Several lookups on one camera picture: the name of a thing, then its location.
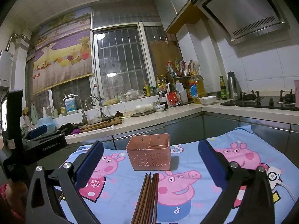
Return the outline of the brown wooden chopsticks bundle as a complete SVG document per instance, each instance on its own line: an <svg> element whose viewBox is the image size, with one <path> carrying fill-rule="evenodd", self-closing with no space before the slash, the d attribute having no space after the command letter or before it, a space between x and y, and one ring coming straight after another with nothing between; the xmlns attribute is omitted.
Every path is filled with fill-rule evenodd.
<svg viewBox="0 0 299 224"><path fill-rule="evenodd" d="M159 174L146 174L135 207L132 224L157 223Z"/></svg>

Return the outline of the barred kitchen window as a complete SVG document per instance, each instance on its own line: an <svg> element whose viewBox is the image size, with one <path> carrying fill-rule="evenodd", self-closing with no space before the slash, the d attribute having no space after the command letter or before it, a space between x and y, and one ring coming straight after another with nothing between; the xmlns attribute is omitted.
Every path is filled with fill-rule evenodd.
<svg viewBox="0 0 299 224"><path fill-rule="evenodd" d="M156 86L157 71L150 43L167 41L160 22L131 22L91 30L99 96L120 97L128 90L143 93Z"/></svg>

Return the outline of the blue plastic basin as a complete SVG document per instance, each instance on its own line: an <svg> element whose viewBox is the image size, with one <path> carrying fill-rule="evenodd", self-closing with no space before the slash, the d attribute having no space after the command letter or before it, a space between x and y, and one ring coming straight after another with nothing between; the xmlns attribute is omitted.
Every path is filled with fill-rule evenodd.
<svg viewBox="0 0 299 224"><path fill-rule="evenodd" d="M55 122L51 116L43 117L38 120L38 126L43 125L47 127L47 133L52 133L56 130Z"/></svg>

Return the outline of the white detergent jug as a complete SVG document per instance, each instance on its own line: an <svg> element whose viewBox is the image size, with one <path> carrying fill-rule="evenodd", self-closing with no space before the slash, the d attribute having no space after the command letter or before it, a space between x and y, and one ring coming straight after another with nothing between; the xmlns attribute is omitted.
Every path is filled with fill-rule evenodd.
<svg viewBox="0 0 299 224"><path fill-rule="evenodd" d="M78 112L77 107L76 107L76 99L74 97L74 94L69 94L67 96L67 99L64 100L64 105L65 105L66 113L68 115Z"/></svg>

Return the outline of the chrome sink faucet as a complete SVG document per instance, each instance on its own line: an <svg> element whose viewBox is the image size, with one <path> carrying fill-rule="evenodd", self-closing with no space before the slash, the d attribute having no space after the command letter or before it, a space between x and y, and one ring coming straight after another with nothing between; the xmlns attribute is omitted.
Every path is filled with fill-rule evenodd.
<svg viewBox="0 0 299 224"><path fill-rule="evenodd" d="M77 110L78 110L78 112L81 111L81 114L82 114L82 123L87 123L87 115L85 114L84 107L83 107L83 104L82 104L82 100L81 100L79 95L74 95L74 97L76 99ZM62 101L63 105L64 105L64 100L65 99L67 99L67 96L65 96L63 98L63 101Z"/></svg>

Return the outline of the blue cartoon pig cloth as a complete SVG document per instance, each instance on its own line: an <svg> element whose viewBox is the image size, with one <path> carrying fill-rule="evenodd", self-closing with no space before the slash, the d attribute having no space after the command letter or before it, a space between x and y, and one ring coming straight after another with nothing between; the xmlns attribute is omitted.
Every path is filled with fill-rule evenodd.
<svg viewBox="0 0 299 224"><path fill-rule="evenodd" d="M275 222L281 223L298 199L298 168L257 136L249 125L209 140L228 161L242 168L265 168L273 190ZM158 223L200 223L221 194L198 152L198 143L171 148L171 168L159 172ZM130 223L145 174L134 171L124 150L106 149L94 174L79 190L101 223Z"/></svg>

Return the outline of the wooden cutting board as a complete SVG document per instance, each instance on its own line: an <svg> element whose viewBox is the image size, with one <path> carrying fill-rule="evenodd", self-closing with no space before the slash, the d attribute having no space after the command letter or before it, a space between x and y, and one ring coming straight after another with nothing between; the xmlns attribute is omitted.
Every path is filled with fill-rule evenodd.
<svg viewBox="0 0 299 224"><path fill-rule="evenodd" d="M108 120L108 121L84 125L84 126L80 127L80 130L82 133L85 133L87 131L98 130L98 129L110 127L112 125L121 124L121 123L122 123L122 120L119 119L118 117L116 117L116 118Z"/></svg>

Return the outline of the fruit print roller blind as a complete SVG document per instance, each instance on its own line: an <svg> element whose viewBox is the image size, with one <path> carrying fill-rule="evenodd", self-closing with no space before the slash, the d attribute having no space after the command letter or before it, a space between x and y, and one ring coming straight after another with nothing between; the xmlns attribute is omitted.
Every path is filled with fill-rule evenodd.
<svg viewBox="0 0 299 224"><path fill-rule="evenodd" d="M93 74L91 7L62 15L38 31L33 60L33 94Z"/></svg>

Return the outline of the white water heater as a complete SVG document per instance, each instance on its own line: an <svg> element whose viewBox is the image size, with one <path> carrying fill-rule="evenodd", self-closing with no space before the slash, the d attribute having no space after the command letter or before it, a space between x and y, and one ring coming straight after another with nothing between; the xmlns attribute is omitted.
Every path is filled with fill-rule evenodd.
<svg viewBox="0 0 299 224"><path fill-rule="evenodd" d="M9 88L11 84L13 55L1 50L0 56L0 81L1 88Z"/></svg>

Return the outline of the pink plastic utensil basket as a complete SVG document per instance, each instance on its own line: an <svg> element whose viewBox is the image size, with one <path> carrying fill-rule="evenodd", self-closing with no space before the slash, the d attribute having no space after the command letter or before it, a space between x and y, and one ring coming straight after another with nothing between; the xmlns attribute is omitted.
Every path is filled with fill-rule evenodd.
<svg viewBox="0 0 299 224"><path fill-rule="evenodd" d="M168 171L171 165L168 133L133 136L126 151L135 171Z"/></svg>

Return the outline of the black gas stove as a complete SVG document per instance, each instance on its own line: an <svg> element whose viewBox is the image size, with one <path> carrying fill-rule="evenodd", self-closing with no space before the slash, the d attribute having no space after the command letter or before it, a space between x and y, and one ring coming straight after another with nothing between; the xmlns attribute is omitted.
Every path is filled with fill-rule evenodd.
<svg viewBox="0 0 299 224"><path fill-rule="evenodd" d="M221 103L221 105L298 111L298 106L296 106L296 95L292 90L287 93L284 90L281 90L279 96L261 96L259 91L251 91L249 94L240 92L236 100L233 99Z"/></svg>

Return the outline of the white ceramic bowl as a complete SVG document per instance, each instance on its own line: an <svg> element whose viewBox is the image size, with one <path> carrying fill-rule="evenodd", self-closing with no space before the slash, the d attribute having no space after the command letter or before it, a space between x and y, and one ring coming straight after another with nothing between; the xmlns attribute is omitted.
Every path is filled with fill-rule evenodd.
<svg viewBox="0 0 299 224"><path fill-rule="evenodd" d="M212 105L216 102L216 96L201 97L200 102L202 105Z"/></svg>

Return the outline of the dark green sauce bottle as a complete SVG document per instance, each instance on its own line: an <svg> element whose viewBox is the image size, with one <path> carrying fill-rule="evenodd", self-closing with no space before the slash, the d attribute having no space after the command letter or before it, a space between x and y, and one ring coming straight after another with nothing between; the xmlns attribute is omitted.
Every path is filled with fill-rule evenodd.
<svg viewBox="0 0 299 224"><path fill-rule="evenodd" d="M220 75L219 79L220 79L220 86L221 86L221 99L226 100L228 97L227 97L227 93L226 93L226 85L224 82L224 78L222 75Z"/></svg>

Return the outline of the steel thermos kettle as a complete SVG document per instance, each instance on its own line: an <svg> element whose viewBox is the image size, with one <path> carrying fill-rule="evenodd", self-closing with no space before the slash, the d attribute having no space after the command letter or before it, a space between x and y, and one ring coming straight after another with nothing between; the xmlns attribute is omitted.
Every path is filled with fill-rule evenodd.
<svg viewBox="0 0 299 224"><path fill-rule="evenodd" d="M228 91L231 99L240 99L240 85L233 71L228 72Z"/></svg>

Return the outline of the white plastic jug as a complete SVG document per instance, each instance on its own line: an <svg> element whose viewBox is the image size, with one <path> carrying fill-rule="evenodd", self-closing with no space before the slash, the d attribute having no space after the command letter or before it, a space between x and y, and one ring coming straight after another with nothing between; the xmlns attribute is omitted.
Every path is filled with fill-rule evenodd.
<svg viewBox="0 0 299 224"><path fill-rule="evenodd" d="M180 95L180 100L182 104L187 104L188 103L188 97L187 97L187 92L183 87L183 84L179 82L178 80L176 81L175 88L177 92Z"/></svg>

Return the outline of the yellow cooking oil bottle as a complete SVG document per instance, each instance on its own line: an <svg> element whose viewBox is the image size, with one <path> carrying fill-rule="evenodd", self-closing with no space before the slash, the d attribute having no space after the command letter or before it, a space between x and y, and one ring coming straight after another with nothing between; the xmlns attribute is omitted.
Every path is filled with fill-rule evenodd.
<svg viewBox="0 0 299 224"><path fill-rule="evenodd" d="M191 78L189 80L189 85L191 88L191 96L195 104L200 104L200 98L207 96L204 79L197 71L191 72Z"/></svg>

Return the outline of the small patterned bowl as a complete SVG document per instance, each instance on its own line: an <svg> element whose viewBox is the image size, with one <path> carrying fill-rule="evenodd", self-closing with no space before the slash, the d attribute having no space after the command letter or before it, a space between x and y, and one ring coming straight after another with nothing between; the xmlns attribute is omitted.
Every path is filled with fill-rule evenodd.
<svg viewBox="0 0 299 224"><path fill-rule="evenodd" d="M165 104L154 105L154 109L156 112L163 112L165 110Z"/></svg>

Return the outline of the red snack packet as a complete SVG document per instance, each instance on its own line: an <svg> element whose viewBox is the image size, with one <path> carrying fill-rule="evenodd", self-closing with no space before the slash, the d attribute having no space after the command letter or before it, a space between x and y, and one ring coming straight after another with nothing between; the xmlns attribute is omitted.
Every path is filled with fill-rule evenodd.
<svg viewBox="0 0 299 224"><path fill-rule="evenodd" d="M168 99L171 107L175 107L176 105L180 104L180 101L179 101L178 97L176 96L175 92L169 92L167 95L167 99Z"/></svg>

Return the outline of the steel range hood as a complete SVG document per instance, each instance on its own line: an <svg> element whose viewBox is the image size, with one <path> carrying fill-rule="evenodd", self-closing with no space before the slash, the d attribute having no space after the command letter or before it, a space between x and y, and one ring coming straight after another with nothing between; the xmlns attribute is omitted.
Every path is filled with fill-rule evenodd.
<svg viewBox="0 0 299 224"><path fill-rule="evenodd" d="M276 0L191 0L234 46L289 23Z"/></svg>

